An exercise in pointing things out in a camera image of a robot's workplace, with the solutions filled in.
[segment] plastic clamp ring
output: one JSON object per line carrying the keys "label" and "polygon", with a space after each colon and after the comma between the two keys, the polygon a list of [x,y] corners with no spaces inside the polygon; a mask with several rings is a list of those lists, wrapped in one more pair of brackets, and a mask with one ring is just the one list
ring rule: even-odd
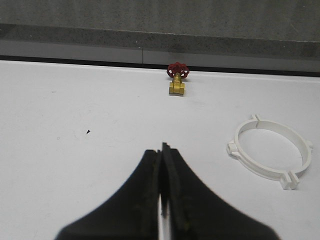
{"label": "plastic clamp ring", "polygon": [[[302,166],[292,170],[278,170],[253,160],[241,148],[239,143],[239,134],[250,129],[266,129],[278,133],[290,140],[300,151],[302,156]],[[299,184],[299,178],[311,163],[312,143],[305,140],[296,131],[280,123],[262,120],[259,115],[252,115],[251,120],[240,124],[235,131],[234,139],[227,144],[229,155],[236,157],[251,172],[266,179],[279,181],[285,190],[292,190]]]}

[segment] valve handwheel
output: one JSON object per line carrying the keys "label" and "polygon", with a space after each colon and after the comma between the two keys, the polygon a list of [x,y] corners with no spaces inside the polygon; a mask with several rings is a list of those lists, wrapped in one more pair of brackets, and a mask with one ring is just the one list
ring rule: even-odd
{"label": "valve handwheel", "polygon": [[185,79],[190,70],[184,63],[176,62],[173,64],[170,64],[166,70],[166,73],[169,75],[170,78],[173,78],[176,73],[179,73],[181,75],[182,79]]}

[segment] brass valve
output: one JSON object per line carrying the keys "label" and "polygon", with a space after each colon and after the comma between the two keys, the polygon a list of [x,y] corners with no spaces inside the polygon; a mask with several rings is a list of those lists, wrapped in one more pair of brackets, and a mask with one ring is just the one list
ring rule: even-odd
{"label": "brass valve", "polygon": [[166,73],[172,78],[169,86],[170,94],[185,94],[185,84],[182,82],[182,79],[186,78],[189,72],[187,65],[180,62],[168,66]]}
{"label": "brass valve", "polygon": [[182,78],[179,72],[177,72],[170,82],[169,86],[169,93],[170,94],[185,94],[185,84],[182,83]]}

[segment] white surface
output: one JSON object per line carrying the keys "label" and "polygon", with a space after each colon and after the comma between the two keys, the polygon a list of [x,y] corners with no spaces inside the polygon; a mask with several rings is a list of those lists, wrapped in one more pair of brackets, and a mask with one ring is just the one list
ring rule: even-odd
{"label": "white surface", "polygon": [[[320,79],[191,72],[183,97],[169,96],[169,82],[165,70],[1,61],[0,239],[53,239],[163,141],[215,193],[281,239],[318,239]],[[284,191],[228,156],[226,144],[252,113],[313,142],[297,190]],[[302,164],[286,139],[252,131],[245,137],[255,148],[242,146],[257,161],[274,167],[278,157],[293,156],[284,165]],[[268,140],[278,148],[261,147]]]}
{"label": "white surface", "polygon": [[[239,142],[239,135],[252,129],[269,130],[287,138],[288,141],[291,141],[299,150],[302,158],[302,165],[295,168],[277,169],[263,165],[252,159],[243,150]],[[269,143],[267,143],[265,148],[270,149],[272,152],[274,151],[274,149],[269,148]],[[250,120],[244,121],[237,127],[234,138],[227,144],[226,149],[229,155],[237,158],[251,172],[270,180],[279,181],[285,190],[297,188],[300,182],[298,176],[301,176],[310,166],[312,158],[312,143],[309,140],[305,140],[299,133],[284,124],[261,119],[258,114],[253,114]]]}

